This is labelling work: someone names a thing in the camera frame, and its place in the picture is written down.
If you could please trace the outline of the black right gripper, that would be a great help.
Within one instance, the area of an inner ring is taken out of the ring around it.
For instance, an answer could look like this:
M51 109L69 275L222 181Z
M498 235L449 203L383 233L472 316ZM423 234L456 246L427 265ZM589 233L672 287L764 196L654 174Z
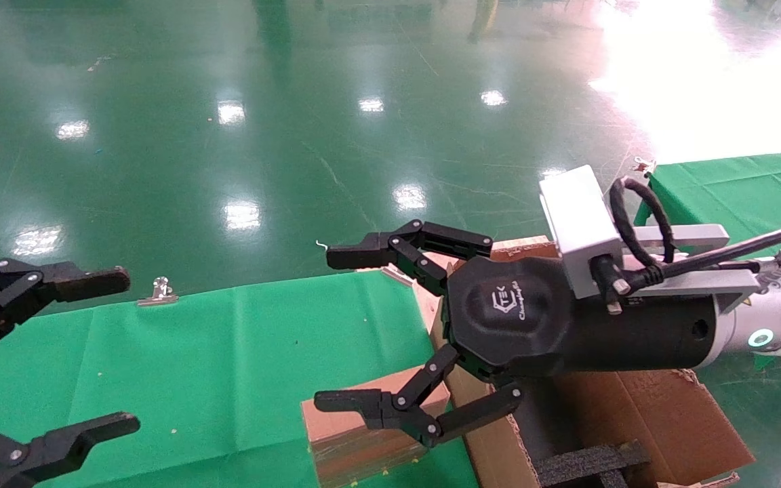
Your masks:
M514 413L523 401L512 382L438 417L428 414L422 404L458 362L480 380L512 380L692 369L713 348L717 310L709 296L644 297L611 315L601 297L574 295L558 260L493 262L487 259L493 243L486 235L410 220L394 231L369 232L354 245L329 246L329 268L393 264L434 296L446 295L446 338L453 346L438 349L397 393L319 391L317 410L357 413L369 430L402 430L433 448ZM466 263L448 278L425 252Z

